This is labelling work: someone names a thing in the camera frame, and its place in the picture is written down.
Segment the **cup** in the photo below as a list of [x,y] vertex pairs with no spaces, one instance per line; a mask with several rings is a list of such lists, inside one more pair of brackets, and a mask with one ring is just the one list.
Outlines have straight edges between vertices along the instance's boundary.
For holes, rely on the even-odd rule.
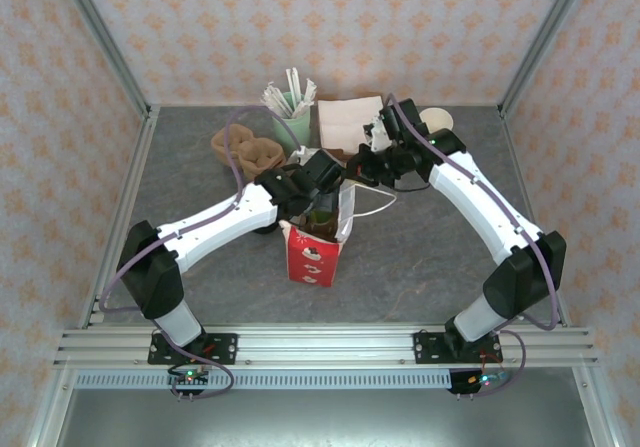
[[[289,107],[293,110],[293,102],[291,101],[291,92],[283,92],[283,97],[289,104]],[[297,119],[283,119],[287,126],[291,129],[291,131],[300,142],[300,145],[308,146],[309,141],[311,140],[311,109],[308,109],[307,112]],[[285,128],[278,122],[276,119],[273,119],[273,131],[276,136],[276,140],[282,145],[285,154],[287,157],[296,150],[296,144],[289,135],[289,132],[285,130]]]

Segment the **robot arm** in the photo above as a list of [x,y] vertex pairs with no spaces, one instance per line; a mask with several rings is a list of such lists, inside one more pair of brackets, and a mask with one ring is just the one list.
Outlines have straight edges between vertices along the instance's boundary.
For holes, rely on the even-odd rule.
[[203,334],[203,329],[184,300],[182,274],[222,245],[311,209],[337,195],[344,169],[330,155],[319,151],[304,165],[270,169],[247,185],[235,209],[218,221],[181,234],[226,210],[236,201],[230,197],[202,212],[154,229],[149,222],[129,231],[118,268],[151,243],[177,234],[153,250],[122,277],[127,290],[146,319],[157,323],[171,340],[184,347]]
[[[477,342],[493,329],[548,295],[542,269],[531,246],[477,185],[478,180],[503,201],[518,219],[520,228],[535,239],[557,289],[566,250],[562,237],[557,232],[545,235],[524,219],[484,177],[465,145],[452,132],[430,134],[411,100],[400,103],[400,108],[431,145],[471,172],[473,181],[417,142],[403,127],[395,109],[386,107],[378,119],[365,126],[369,142],[360,145],[358,154],[347,163],[346,171],[324,151],[318,151],[302,166],[270,169],[245,188],[239,205],[224,218],[169,240],[136,264],[123,280],[143,315],[156,321],[177,345],[187,346],[203,332],[184,302],[181,282],[181,274],[196,262],[240,235],[275,225],[280,219],[290,219],[323,204],[323,198],[334,195],[345,178],[393,187],[397,179],[412,171],[430,182],[464,215],[498,266],[485,281],[478,299],[445,325],[447,348],[456,359],[463,359],[465,351],[477,348]],[[153,229],[148,222],[134,226],[120,265],[158,238],[210,218],[234,201],[235,197],[227,199],[195,216],[158,229]]]
[[[365,126],[368,143],[360,145],[347,169],[352,178],[369,185],[381,183],[389,187],[405,173],[417,172],[449,199],[489,249],[497,268],[485,281],[483,293],[445,325],[448,347],[456,358],[460,358],[465,350],[473,349],[493,329],[549,295],[542,267],[523,232],[541,251],[556,290],[562,275],[566,243],[557,232],[542,233],[514,209],[482,174],[453,132],[445,130],[430,134],[410,99],[401,102],[399,107],[418,134],[473,175],[473,179],[418,142],[395,107],[385,107],[379,119]],[[479,182],[517,220],[518,229]]]

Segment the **wall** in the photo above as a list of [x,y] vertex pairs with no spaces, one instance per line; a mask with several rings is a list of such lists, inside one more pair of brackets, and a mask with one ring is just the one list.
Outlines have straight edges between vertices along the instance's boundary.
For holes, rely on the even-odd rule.
[[0,0],[0,444],[25,445],[139,119],[72,0]]
[[497,104],[554,0],[94,0],[152,103],[326,95]]
[[509,119],[538,222],[567,237],[562,289],[593,325],[640,439],[640,0],[579,0]]

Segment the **gray tabletop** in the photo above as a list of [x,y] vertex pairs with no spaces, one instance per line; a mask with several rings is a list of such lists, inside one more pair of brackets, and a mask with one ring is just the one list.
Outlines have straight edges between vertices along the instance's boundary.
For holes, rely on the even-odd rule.
[[[131,224],[152,225],[193,215],[235,192],[231,170],[210,147],[234,107],[164,107],[137,194]],[[525,203],[495,108],[448,109],[454,131],[488,179],[518,210]],[[318,144],[315,116],[312,144]],[[249,113],[239,123],[273,138],[271,119]],[[423,185],[408,176],[398,187]],[[387,198],[357,193],[356,211]],[[287,278],[280,230],[248,234],[223,246],[184,275],[185,296],[203,323],[379,322],[439,323],[471,303],[493,271],[488,250],[449,201],[433,189],[399,194],[384,213],[358,218],[340,256],[334,285],[323,288]],[[130,304],[124,288],[112,306]],[[548,305],[535,309],[545,319]],[[143,321],[112,314],[107,321]]]

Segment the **metal base plate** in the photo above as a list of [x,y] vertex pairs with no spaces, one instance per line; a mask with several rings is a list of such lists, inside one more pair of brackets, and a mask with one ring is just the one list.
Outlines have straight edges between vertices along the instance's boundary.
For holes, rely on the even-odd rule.
[[[238,335],[206,333],[189,346],[192,354],[219,364],[233,365],[236,363]],[[173,350],[162,334],[153,334],[147,362],[150,365],[182,365],[189,363],[190,359]]]
[[[482,352],[492,354],[502,362],[502,351],[497,335],[487,335],[481,338],[460,352],[456,358],[445,344],[444,332],[422,331],[413,334],[413,352],[416,364],[479,364],[483,360]],[[497,363],[491,357],[485,357],[484,360],[487,364]]]

